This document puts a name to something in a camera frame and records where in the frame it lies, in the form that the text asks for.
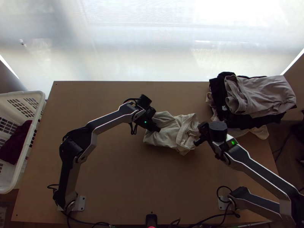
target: dark red cloth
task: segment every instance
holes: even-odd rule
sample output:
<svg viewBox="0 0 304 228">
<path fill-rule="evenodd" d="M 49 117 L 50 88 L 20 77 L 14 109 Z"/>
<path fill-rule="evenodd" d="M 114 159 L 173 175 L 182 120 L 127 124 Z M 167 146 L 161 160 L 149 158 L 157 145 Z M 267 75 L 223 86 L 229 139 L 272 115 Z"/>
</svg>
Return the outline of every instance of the dark red cloth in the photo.
<svg viewBox="0 0 304 228">
<path fill-rule="evenodd" d="M 31 120 L 27 120 L 22 126 L 17 127 L 14 134 L 0 148 L 0 159 L 9 162 L 12 165 L 17 163 L 31 123 Z"/>
</svg>

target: black cable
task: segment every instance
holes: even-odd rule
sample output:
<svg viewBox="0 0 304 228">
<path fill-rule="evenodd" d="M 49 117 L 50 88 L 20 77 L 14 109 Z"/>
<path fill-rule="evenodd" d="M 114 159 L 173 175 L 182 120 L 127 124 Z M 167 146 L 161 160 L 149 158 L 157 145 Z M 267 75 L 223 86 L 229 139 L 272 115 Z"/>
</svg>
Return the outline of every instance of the black cable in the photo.
<svg viewBox="0 0 304 228">
<path fill-rule="evenodd" d="M 229 188 L 229 187 L 227 187 L 227 186 L 225 186 L 225 185 L 222 185 L 222 186 L 218 187 L 217 190 L 216 190 L 216 196 L 217 196 L 217 198 L 219 199 L 219 201 L 221 201 L 221 202 L 223 202 L 223 203 L 230 203 L 230 201 L 223 201 L 223 200 L 220 198 L 220 196 L 219 196 L 218 193 L 219 193 L 219 190 L 222 189 L 222 188 L 229 189 L 230 192 L 232 192 L 231 188 Z"/>
<path fill-rule="evenodd" d="M 176 219 L 176 220 L 174 220 L 173 222 L 171 222 L 169 225 L 168 225 L 168 227 L 167 228 L 171 228 L 172 227 L 172 225 L 174 224 L 174 223 L 176 223 L 175 224 L 175 226 L 177 226 L 177 225 L 179 225 L 179 222 L 181 221 L 181 219 L 179 218 L 179 219 Z"/>
<path fill-rule="evenodd" d="M 277 157 L 275 158 L 274 162 L 277 162 L 279 156 L 281 155 L 281 153 L 282 153 L 282 151 L 283 151 L 283 149 L 284 149 L 284 146 L 286 145 L 286 143 L 287 143 L 287 141 L 288 141 L 288 139 L 290 138 L 291 135 L 292 135 L 292 131 L 290 131 L 290 132 L 288 133 L 288 135 L 286 136 L 286 138 L 284 139 L 283 144 L 282 144 L 282 146 L 281 146 L 281 148 L 280 148 L 280 152 L 278 153 L 278 155 L 277 155 Z"/>
<path fill-rule="evenodd" d="M 70 225 L 70 222 L 69 222 L 69 219 L 70 219 L 70 213 L 68 214 L 68 216 L 66 217 L 66 223 L 68 224 L 68 228 L 71 228 L 71 225 Z"/>
<path fill-rule="evenodd" d="M 134 129 L 133 129 L 133 124 L 132 124 L 132 123 L 129 123 L 129 125 L 130 125 L 130 127 L 131 127 L 131 135 L 136 135 L 138 124 L 135 124 Z"/>
<path fill-rule="evenodd" d="M 126 103 L 128 101 L 134 101 L 135 102 L 135 105 L 137 106 L 137 102 L 138 100 L 141 100 L 141 98 L 129 98 L 129 99 L 126 99 L 123 103 Z M 135 125 L 134 129 L 133 129 L 133 124 L 132 123 L 129 123 L 130 127 L 131 127 L 131 135 L 136 135 L 137 133 L 137 124 Z"/>
<path fill-rule="evenodd" d="M 272 154 L 274 154 L 274 153 L 278 152 L 279 150 L 280 150 L 280 149 L 275 150 L 274 152 L 272 152 Z"/>
<path fill-rule="evenodd" d="M 216 218 L 216 217 L 220 217 L 220 216 L 224 216 L 224 218 L 223 218 L 223 220 L 221 221 L 221 223 L 219 223 L 219 224 L 217 224 L 217 225 L 211 225 L 211 226 L 217 227 L 217 226 L 222 225 L 222 224 L 225 222 L 225 219 L 226 219 L 226 216 L 227 216 L 227 215 L 234 215 L 235 217 L 240 218 L 241 216 L 240 216 L 239 214 L 237 214 L 236 212 L 227 213 L 228 208 L 229 208 L 230 205 L 231 205 L 231 202 L 227 205 L 224 214 L 218 214 L 218 215 L 210 216 L 210 217 L 208 217 L 208 218 L 206 218 L 206 219 L 204 219 L 204 220 L 199 221 L 199 222 L 196 223 L 196 224 L 192 224 L 192 225 L 188 226 L 187 228 L 192 228 L 192 227 L 195 227 L 195 226 L 198 226 L 198 225 L 202 225 L 203 222 L 206 222 L 206 221 L 208 221 L 208 220 L 210 220 L 210 219 L 212 219 L 212 218 Z"/>
<path fill-rule="evenodd" d="M 110 224 L 105 223 L 105 222 L 97 222 L 97 223 L 95 223 L 95 224 L 92 226 L 92 228 L 94 228 L 95 226 L 109 226 L 109 227 L 111 227 Z"/>
</svg>

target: plastic basket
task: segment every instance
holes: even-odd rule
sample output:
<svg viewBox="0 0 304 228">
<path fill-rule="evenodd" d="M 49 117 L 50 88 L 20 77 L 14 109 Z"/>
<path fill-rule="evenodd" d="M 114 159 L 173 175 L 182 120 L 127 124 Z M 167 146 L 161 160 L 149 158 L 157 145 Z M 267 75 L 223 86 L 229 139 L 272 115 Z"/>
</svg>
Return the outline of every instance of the plastic basket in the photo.
<svg viewBox="0 0 304 228">
<path fill-rule="evenodd" d="M 10 192 L 21 179 L 45 104 L 45 94 L 42 91 L 0 94 L 0 148 L 17 126 L 32 120 L 18 162 L 12 165 L 0 159 L 0 194 Z"/>
</svg>

